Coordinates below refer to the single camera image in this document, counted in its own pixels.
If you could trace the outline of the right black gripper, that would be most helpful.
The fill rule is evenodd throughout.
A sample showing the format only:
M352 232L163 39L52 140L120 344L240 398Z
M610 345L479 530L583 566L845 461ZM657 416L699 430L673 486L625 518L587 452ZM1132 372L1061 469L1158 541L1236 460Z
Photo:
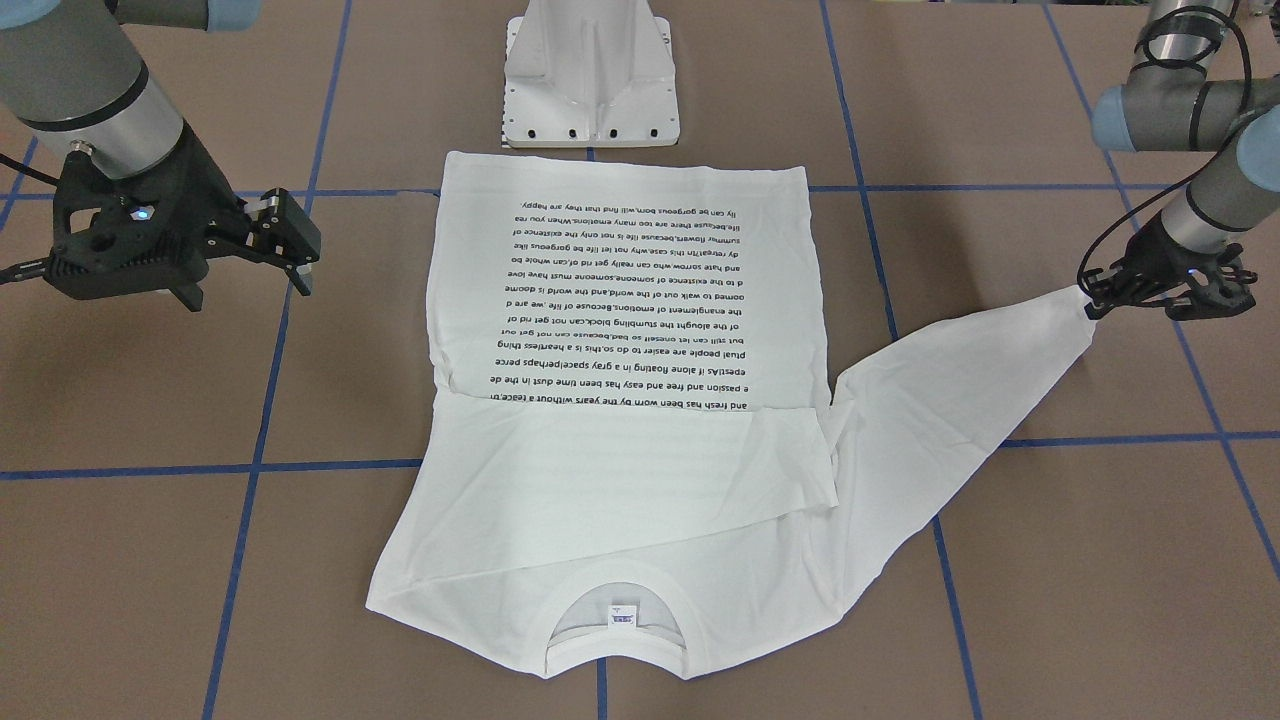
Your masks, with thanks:
M298 293L312 295L317 227L283 188L256 202L238 199L188 126L138 176L110 179L97 158L76 141L64 161L44 264L55 290L78 300L168 290L196 313L209 259L237 256L284 269Z

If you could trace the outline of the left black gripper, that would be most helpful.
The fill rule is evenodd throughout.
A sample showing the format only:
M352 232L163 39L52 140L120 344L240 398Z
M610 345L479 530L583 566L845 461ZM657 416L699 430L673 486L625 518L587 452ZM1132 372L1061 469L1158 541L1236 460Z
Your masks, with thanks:
M1176 322L1243 314L1256 305L1249 286L1258 277L1242 265L1242 251L1239 243L1189 250L1156 217L1130 238L1124 258L1091 270L1085 316L1098 322L1115 307L1161 307Z

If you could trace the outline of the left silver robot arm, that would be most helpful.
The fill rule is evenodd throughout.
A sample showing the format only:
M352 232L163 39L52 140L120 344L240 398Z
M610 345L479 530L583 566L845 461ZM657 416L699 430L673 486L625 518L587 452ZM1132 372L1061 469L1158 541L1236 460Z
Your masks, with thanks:
M1211 81L1210 63L1238 35L1230 1L1155 1L1126 82L1092 114L1102 149L1208 151L1207 164L1162 192L1165 206L1106 268L1082 264L1085 314L1161 307L1174 320L1235 316L1254 306L1257 275L1239 237L1279 205L1277 79Z

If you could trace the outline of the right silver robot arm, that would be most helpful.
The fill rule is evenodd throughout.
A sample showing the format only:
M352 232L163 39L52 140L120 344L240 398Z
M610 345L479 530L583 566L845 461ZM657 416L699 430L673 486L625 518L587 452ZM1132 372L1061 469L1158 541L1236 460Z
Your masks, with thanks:
M212 258L280 268L302 295L321 236L283 188L239 199L124 26L242 31L257 1L5 1L3 104L61 152L52 246L3 272L78 300L166 291L202 307Z

